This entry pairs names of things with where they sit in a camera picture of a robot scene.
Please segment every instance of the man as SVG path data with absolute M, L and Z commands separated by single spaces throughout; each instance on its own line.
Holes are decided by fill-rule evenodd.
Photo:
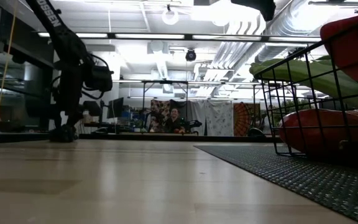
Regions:
M 178 130 L 178 132 L 184 129 L 180 125 L 180 112 L 178 111 L 178 109 L 172 108 L 170 115 L 171 117 L 168 118 L 165 122 L 165 132 L 174 133 L 176 129 Z

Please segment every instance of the wire basket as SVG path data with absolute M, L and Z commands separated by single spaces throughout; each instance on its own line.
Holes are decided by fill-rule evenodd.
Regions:
M 357 34 L 358 38 L 358 24 L 326 40 L 300 50 L 255 74 L 255 77 L 262 81 L 265 106 L 273 138 L 276 139 L 276 137 L 280 136 L 284 140 L 294 136 L 299 137 L 296 141 L 301 149 L 297 150 L 292 148 L 291 145 L 293 144 L 289 144 L 286 140 L 284 142 L 288 144 L 288 147 L 278 147 L 277 142 L 274 142 L 275 152 L 278 155 L 312 157 L 342 162 L 349 160 L 354 162 L 355 159 L 358 160 L 358 123 L 355 124 L 353 121 L 353 116 L 358 116 L 358 112 L 353 114 L 349 112 L 349 110 L 358 109 L 353 104 L 356 102 L 358 105 L 358 92 L 353 93 L 349 89 L 346 89 L 346 83 L 342 79 L 351 78 L 346 75 L 346 71 L 348 68 L 358 66 L 358 61 L 338 68 L 336 66 L 338 52 L 335 52 L 335 50 L 338 50 L 337 44 L 340 41 L 343 41 L 348 35 L 355 34 Z M 331 63 L 326 64 L 330 66 L 329 70 L 318 73 L 313 70 L 317 67 L 314 64 L 317 61 L 311 58 L 310 52 L 321 46 L 326 47 L 329 52 Z M 343 46 L 340 49 L 341 52 L 346 53 L 346 47 Z M 298 66 L 300 64 L 298 63 L 299 60 L 296 59 L 302 56 L 304 57 L 303 65 L 305 66 L 303 69 L 307 70 L 308 76 L 300 79 L 296 75 L 296 72 L 300 69 Z M 283 75 L 278 75 L 278 73 L 283 74 L 283 69 L 286 70 L 285 78 L 282 78 Z M 327 95 L 334 96 L 327 97 L 327 95 L 321 94 L 321 92 L 325 93 L 321 91 L 321 85 L 329 84 L 329 82 L 322 82 L 325 79 L 332 81 L 333 90 L 330 91 L 334 91 L 334 94 Z M 305 86 L 310 89 L 310 95 L 297 95 L 296 91 L 305 88 Z M 341 120 L 340 124 L 328 124 L 332 123 L 332 115 L 322 113 L 324 112 L 322 108 L 325 108 L 326 105 L 331 105 L 332 109 L 340 115 L 340 118 L 333 116 L 334 119 Z M 314 114 L 314 117 L 310 117 L 310 120 L 315 121 L 314 125 L 310 125 L 311 122 L 303 116 L 304 110 L 307 109 L 311 114 Z M 297 119 L 293 123 L 296 125 L 286 127 L 287 122 L 283 122 L 283 118 L 288 113 L 291 113 L 291 116 Z M 338 138 L 335 135 L 340 133 L 343 133 L 341 141 L 338 142 L 337 146 L 333 145 L 333 135 L 335 138 Z M 319 148 L 319 152 L 323 153 L 315 153 L 316 148 Z

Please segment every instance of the black wire basket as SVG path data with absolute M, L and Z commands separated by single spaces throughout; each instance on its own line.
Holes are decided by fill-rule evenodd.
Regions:
M 335 52 L 338 50 L 337 44 L 349 35 L 356 36 L 357 41 L 348 44 L 357 45 L 358 24 L 299 50 L 255 74 L 255 77 L 262 81 L 272 136 L 274 139 L 280 136 L 288 145 L 281 147 L 275 141 L 275 152 L 278 155 L 358 164 L 358 121 L 355 121 L 358 117 L 354 117 L 358 116 L 358 106 L 354 106 L 354 103 L 358 105 L 358 88 L 357 91 L 349 91 L 344 81 L 351 79 L 347 76 L 347 69 L 358 67 L 358 61 L 339 68 L 336 63 L 338 54 L 352 55 L 350 52 L 346 53 L 347 46 L 339 49 L 341 52 Z M 321 46 L 325 47 L 331 56 L 331 62 L 325 63 L 330 69 L 323 72 L 314 70 L 318 61 L 310 54 L 312 50 Z M 302 69 L 307 71 L 307 77 L 297 76 L 300 64 L 304 65 Z M 331 85 L 330 91 L 334 91 L 334 94 L 322 91 L 323 85 Z M 309 95 L 297 95 L 296 91 L 305 89 L 305 86 L 310 90 Z M 327 105 L 332 111 L 322 110 L 327 108 Z M 288 116 L 295 118 L 291 125 L 286 122 Z M 290 139 L 296 141 L 296 144 L 289 142 Z

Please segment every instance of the computer monitor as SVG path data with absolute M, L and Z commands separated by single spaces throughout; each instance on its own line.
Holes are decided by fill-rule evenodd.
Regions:
M 124 98 L 118 98 L 109 102 L 107 110 L 107 118 L 122 117 L 122 109 L 124 107 Z

